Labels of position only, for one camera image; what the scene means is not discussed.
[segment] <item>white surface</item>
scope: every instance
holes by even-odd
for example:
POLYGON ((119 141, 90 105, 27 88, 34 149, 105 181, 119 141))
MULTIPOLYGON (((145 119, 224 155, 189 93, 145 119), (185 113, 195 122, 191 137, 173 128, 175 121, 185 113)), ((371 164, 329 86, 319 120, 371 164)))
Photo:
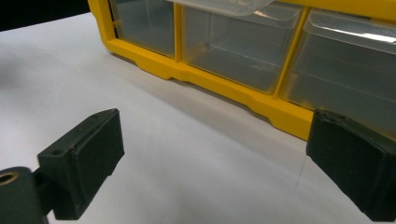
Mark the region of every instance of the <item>white surface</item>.
POLYGON ((50 223, 371 223, 304 141, 113 56, 91 14, 0 33, 0 170, 36 169, 36 154, 113 107, 125 156, 79 221, 50 223))

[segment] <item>hole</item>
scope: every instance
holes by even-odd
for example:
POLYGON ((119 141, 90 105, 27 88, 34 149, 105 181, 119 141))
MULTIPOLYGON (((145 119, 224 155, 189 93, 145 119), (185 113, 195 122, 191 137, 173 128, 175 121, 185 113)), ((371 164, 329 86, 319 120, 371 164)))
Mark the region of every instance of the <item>hole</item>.
POLYGON ((0 175, 0 186, 6 185, 18 178, 17 172, 10 172, 0 175))
POLYGON ((61 155, 64 151, 60 150, 60 149, 56 149, 52 151, 52 155, 57 156, 57 155, 61 155))

